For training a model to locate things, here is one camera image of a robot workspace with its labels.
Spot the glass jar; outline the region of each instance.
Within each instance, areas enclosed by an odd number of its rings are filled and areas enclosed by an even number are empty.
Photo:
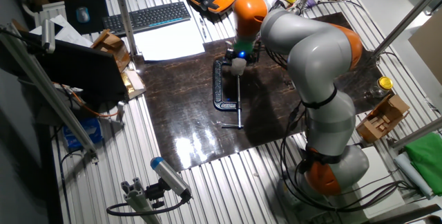
[[[385,97],[393,87],[393,81],[382,76],[379,80],[370,87],[370,93],[373,97]]]

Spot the paper sheet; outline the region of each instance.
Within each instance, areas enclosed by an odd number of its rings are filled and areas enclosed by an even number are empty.
[[[63,18],[63,16],[58,15],[52,19],[52,22],[63,27],[56,35],[55,39],[59,41],[66,41],[68,43],[77,44],[80,46],[85,46],[90,48],[92,46],[92,42],[82,37],[67,21]],[[31,30],[30,33],[41,35],[41,26]]]
[[[185,21],[135,34],[135,43],[146,61],[162,61],[204,52],[195,23]]]

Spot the black keyboard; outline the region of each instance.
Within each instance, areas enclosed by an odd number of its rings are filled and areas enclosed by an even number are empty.
[[[183,2],[132,11],[129,16],[134,33],[176,24],[191,18]],[[121,15],[103,17],[103,25],[105,29],[110,29],[110,33],[114,35],[119,37],[126,35]]]

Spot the dark wooden board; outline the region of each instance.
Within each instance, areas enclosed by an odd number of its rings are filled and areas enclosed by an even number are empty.
[[[341,13],[318,20],[349,28]],[[237,123],[236,112],[213,106],[213,61],[224,55],[225,41],[205,44],[206,52],[199,55],[137,62],[161,155],[178,171],[282,138],[288,115],[300,101],[287,72],[262,51],[260,61],[241,77],[244,129],[221,129],[221,123]],[[357,113],[379,102],[366,97],[381,76],[369,56],[364,50],[358,66],[335,81],[354,100]],[[236,81],[228,72],[223,75],[223,89],[227,98],[236,100]]]

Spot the computer mouse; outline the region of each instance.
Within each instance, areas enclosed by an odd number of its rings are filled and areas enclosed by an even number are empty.
[[[78,7],[76,13],[77,13],[77,21],[79,23],[85,24],[85,23],[89,22],[90,17],[89,17],[88,8]]]

